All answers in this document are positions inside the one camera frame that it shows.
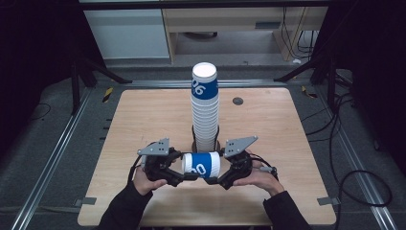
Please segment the gray floor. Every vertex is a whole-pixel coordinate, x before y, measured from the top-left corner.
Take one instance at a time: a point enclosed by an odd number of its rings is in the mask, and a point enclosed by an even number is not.
[[[190,37],[183,34],[179,38],[177,59],[172,66],[138,66],[137,68],[112,68],[112,71],[131,80],[189,80],[191,66],[198,61],[209,61],[218,66],[220,81],[225,80],[272,80],[288,73],[297,64],[285,62],[278,57],[275,42],[271,34],[266,33],[226,33],[218,34],[209,40],[201,37]],[[241,47],[238,44],[245,40],[256,45]],[[291,80],[284,87],[288,88],[301,119],[314,114],[323,108],[325,85],[313,86],[308,78],[311,70]],[[316,93],[318,98],[310,98],[302,92],[305,85],[308,93]],[[102,102],[105,89],[113,86],[113,93],[107,103]],[[78,198],[83,198],[90,183],[103,145],[103,137],[114,116],[121,92],[128,86],[118,85],[98,74],[98,85],[91,89],[89,102],[80,117],[69,144],[66,146],[55,173],[40,200],[40,207],[73,207]],[[340,88],[343,94],[347,89]],[[81,92],[90,89],[81,88]],[[3,162],[0,168],[0,229],[10,229],[18,210],[27,200],[36,180],[40,177],[48,158],[53,152],[58,138],[70,119],[72,96],[70,81],[64,80],[49,86],[42,94],[33,118],[46,114],[49,104],[51,110],[40,119],[32,120],[21,132],[10,150],[10,159]],[[380,175],[391,187],[394,200],[387,207],[397,229],[406,229],[406,183],[405,177],[398,170],[392,157],[384,151],[373,148],[373,137],[357,108],[350,103],[343,105],[341,113],[342,128],[350,139],[360,161],[369,171]],[[329,121],[327,111],[303,121],[306,132],[322,127]],[[309,141],[328,138],[329,128],[308,136]],[[338,177],[341,178],[351,170],[350,161],[339,142],[340,136],[333,138],[333,159]],[[331,197],[337,196],[338,188],[332,179],[328,163],[328,141],[310,142],[317,165]],[[385,190],[374,181],[377,189],[385,198]],[[346,183],[346,188],[363,198],[363,192],[354,178]],[[372,208],[359,204],[347,196],[342,198],[342,217],[340,229],[385,229],[378,225]],[[28,229],[86,229],[77,223],[78,214],[49,212],[38,209],[31,219]],[[333,226],[314,226],[314,229],[333,229]]]

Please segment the wooden table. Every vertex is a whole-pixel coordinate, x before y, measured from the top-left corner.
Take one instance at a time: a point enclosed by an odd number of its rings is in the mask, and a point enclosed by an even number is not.
[[[95,205],[83,204],[80,225],[98,225],[112,198],[125,186],[137,150],[169,137],[177,150],[192,150],[192,106],[190,89],[126,90],[101,151],[86,197]],[[244,100],[233,104],[234,97]],[[289,91],[285,88],[220,88],[218,141],[258,135],[249,149],[278,168],[279,179],[292,195],[310,224],[332,224],[331,205],[319,206],[327,196],[313,154]],[[180,160],[172,169],[180,171]],[[230,167],[221,161],[224,173]],[[254,186],[207,185],[202,179],[185,181],[174,188],[154,192],[140,225],[270,225],[262,202],[269,198]]]

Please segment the wire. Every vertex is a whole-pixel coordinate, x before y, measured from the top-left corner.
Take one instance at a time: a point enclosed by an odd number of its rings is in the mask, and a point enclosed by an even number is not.
[[[135,169],[137,169],[139,167],[139,165],[137,165],[137,164],[138,164],[138,161],[140,161],[140,159],[141,159],[141,155],[138,155],[138,157],[135,160],[134,164],[130,168],[129,173],[128,173],[127,184],[131,183],[132,177],[134,176]]]
[[[45,117],[51,111],[51,106],[48,103],[39,103],[38,105],[47,105],[48,106],[48,111],[46,111],[45,114],[43,114],[43,115],[41,115],[39,117],[31,118],[31,121],[41,119],[41,118]]]
[[[344,104],[344,103],[350,102],[350,100],[345,101],[345,102],[342,102],[343,99],[344,99],[345,97],[349,96],[349,95],[350,95],[350,93],[346,93],[346,94],[343,94],[342,96],[340,96],[340,97],[338,98],[338,100],[335,102],[335,105],[334,105],[333,108],[332,108],[332,111],[335,111],[335,112],[334,112],[332,118],[330,119],[330,121],[329,121],[327,124],[325,124],[323,127],[319,128],[319,129],[317,129],[317,130],[308,132],[308,133],[306,133],[305,135],[306,135],[306,136],[310,136],[310,135],[313,135],[313,134],[315,134],[315,133],[321,132],[321,131],[325,130],[326,128],[328,128],[329,125],[330,125],[330,124],[334,121],[334,119],[336,118],[337,113],[338,113],[338,109],[340,108],[340,106],[341,106],[342,104]]]
[[[299,58],[299,59],[302,59],[302,58],[310,58],[311,56],[305,56],[305,57],[303,57],[303,56],[296,55],[295,52],[293,51],[292,42],[291,42],[291,40],[290,40],[290,36],[289,36],[289,32],[288,32],[287,27],[286,27],[285,20],[286,20],[286,7],[283,7],[281,36],[282,36],[282,41],[283,41],[284,45],[287,47],[287,50],[289,51],[290,56],[292,56],[292,57],[294,57],[294,58]],[[288,41],[289,41],[288,43],[286,42],[286,40],[285,40],[284,37],[283,37],[283,28],[286,30],[287,39],[288,39]]]
[[[320,110],[320,111],[318,111],[318,112],[315,112],[315,113],[313,113],[313,114],[311,114],[311,115],[309,115],[309,116],[307,116],[307,117],[301,119],[301,122],[303,122],[303,121],[305,121],[305,120],[307,120],[307,119],[309,119],[309,118],[311,118],[311,117],[313,117],[313,116],[316,116],[317,114],[319,114],[319,113],[325,111],[326,109],[327,109],[327,108],[325,107],[325,108],[323,108],[322,110]]]
[[[336,129],[335,127],[336,127],[336,125],[337,125],[337,122],[340,120],[340,107],[341,107],[344,103],[350,101],[350,100],[348,100],[348,101],[342,102],[342,100],[343,100],[343,98],[344,98],[343,96],[340,97],[340,98],[337,100],[337,102],[336,102],[336,104],[337,104],[336,114],[335,114],[335,116],[334,116],[334,117],[335,117],[335,118],[334,118],[334,123],[333,123],[333,126],[332,126],[332,128],[331,128],[331,131],[330,131],[330,134],[329,134],[329,139],[328,139],[328,157],[329,157],[329,164],[330,164],[330,168],[331,168],[331,172],[332,172],[332,175],[333,175],[333,177],[334,177],[334,180],[335,180],[335,182],[336,182],[337,185],[338,185],[338,189],[339,189],[339,191],[338,191],[338,198],[341,200],[341,199],[342,199],[342,194],[344,193],[344,194],[346,194],[349,198],[351,198],[352,200],[354,200],[354,201],[356,201],[356,202],[358,202],[358,203],[365,204],[365,205],[369,205],[369,206],[373,206],[373,207],[385,207],[385,206],[389,205],[389,204],[392,202],[392,199],[393,199],[392,191],[391,191],[391,188],[389,187],[389,185],[388,185],[381,177],[379,177],[379,176],[376,175],[375,173],[369,172],[369,171],[364,171],[364,170],[355,170],[355,171],[350,171],[350,172],[348,172],[348,173],[343,177],[343,179],[341,179],[341,180],[339,180],[338,177],[337,177],[336,171],[335,171],[335,169],[334,169],[333,160],[332,160],[332,137],[333,137],[334,130]],[[357,198],[355,195],[352,195],[350,192],[348,192],[347,190],[345,190],[345,189],[344,189],[344,184],[345,184],[346,180],[347,180],[351,175],[353,175],[353,174],[355,174],[355,173],[367,173],[367,174],[370,174],[370,175],[372,175],[373,177],[375,177],[377,180],[379,180],[379,182],[381,182],[381,183],[385,186],[386,190],[388,191],[388,194],[389,194],[388,199],[387,199],[385,202],[383,202],[383,203],[370,203],[370,202],[366,202],[366,201],[364,201],[364,200],[362,200],[362,199],[360,199],[360,198]],[[335,229],[335,230],[338,229],[339,224],[340,224],[341,208],[342,208],[341,204],[338,204],[338,208],[337,208],[337,220],[336,220],[335,226],[334,226],[334,229]]]

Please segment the metal rail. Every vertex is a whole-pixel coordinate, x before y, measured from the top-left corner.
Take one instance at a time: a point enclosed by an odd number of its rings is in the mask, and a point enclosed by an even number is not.
[[[26,202],[24,203],[24,206],[18,212],[12,225],[12,230],[27,228],[36,208],[38,207],[39,201],[44,195],[45,190],[47,189],[47,186],[56,170],[57,164],[59,163],[59,160],[62,157],[63,152],[65,151],[66,146],[71,139],[71,136],[81,117],[81,114],[87,105],[91,92],[91,88],[85,88],[83,96],[81,98],[81,106],[79,107],[78,112],[75,115],[72,115],[69,119],[69,122],[63,130],[62,135],[60,136],[56,147],[54,148],[54,151],[52,152],[47,164],[44,167],[44,170],[41,173],[41,176],[36,181],[36,184]]]
[[[325,107],[327,107],[327,102],[325,100],[326,95],[322,90],[316,87],[318,91],[318,95],[321,95],[322,103]],[[330,110],[327,110],[328,116],[332,118],[332,114]],[[338,129],[338,136],[339,142],[341,147],[343,148],[343,152],[346,155],[350,166],[353,170],[365,170],[365,166],[362,163],[361,159],[358,157],[355,149],[353,148],[350,138],[348,137],[347,133],[345,132],[344,128],[341,126]],[[359,186],[365,196],[365,199],[369,203],[383,203],[383,199],[379,191],[376,189],[372,178],[368,174],[358,173],[355,175]],[[391,216],[388,208],[386,207],[371,207],[372,213],[376,218],[379,226],[383,230],[397,230],[397,226],[395,224],[394,219]]]

